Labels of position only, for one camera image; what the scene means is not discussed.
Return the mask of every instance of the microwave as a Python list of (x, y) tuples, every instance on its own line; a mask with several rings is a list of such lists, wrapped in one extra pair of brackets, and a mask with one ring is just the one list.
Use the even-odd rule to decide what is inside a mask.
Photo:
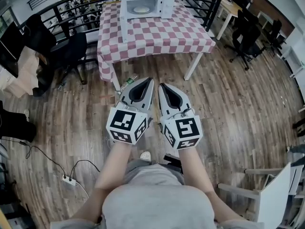
[(122, 0), (120, 22), (123, 42), (127, 42), (127, 20), (135, 18), (161, 17), (170, 19), (175, 0)]

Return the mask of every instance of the white power strip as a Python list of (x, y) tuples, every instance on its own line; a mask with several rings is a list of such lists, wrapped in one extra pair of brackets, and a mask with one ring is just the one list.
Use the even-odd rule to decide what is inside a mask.
[(69, 178), (68, 176), (66, 176), (66, 178), (65, 178), (65, 176), (62, 175), (62, 180), (69, 183), (70, 185), (73, 185), (73, 186), (76, 185), (76, 180)]

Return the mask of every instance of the plastic bottle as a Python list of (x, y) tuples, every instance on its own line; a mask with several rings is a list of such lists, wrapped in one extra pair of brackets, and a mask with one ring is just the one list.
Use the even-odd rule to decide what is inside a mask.
[(129, 78), (123, 83), (123, 85), (121, 86), (121, 90), (118, 91), (117, 93), (118, 93), (119, 95), (121, 95), (122, 92), (124, 91), (124, 89), (125, 89), (128, 85), (130, 85), (131, 83), (135, 82), (137, 78), (138, 78), (138, 75), (137, 75), (137, 74), (132, 74), (132, 76), (129, 77)]

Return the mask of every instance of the white shoe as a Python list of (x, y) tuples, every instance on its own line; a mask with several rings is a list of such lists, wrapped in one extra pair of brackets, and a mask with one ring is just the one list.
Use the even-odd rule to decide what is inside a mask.
[(149, 151), (145, 151), (145, 152), (141, 153), (140, 159), (151, 161), (152, 160), (151, 153)]
[(23, 113), (25, 114), (25, 117), (27, 118), (27, 122), (29, 122), (30, 121), (30, 119), (29, 119), (30, 111), (28, 109), (26, 109)]

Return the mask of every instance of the checkered tablecloth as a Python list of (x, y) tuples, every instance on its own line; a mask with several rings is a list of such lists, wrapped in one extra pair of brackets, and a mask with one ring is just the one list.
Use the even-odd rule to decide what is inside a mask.
[(107, 4), (101, 15), (97, 57), (101, 79), (112, 81), (113, 63), (160, 53), (211, 52), (215, 42), (183, 6), (175, 6), (171, 19), (140, 18), (128, 21), (128, 42), (123, 43), (121, 3)]

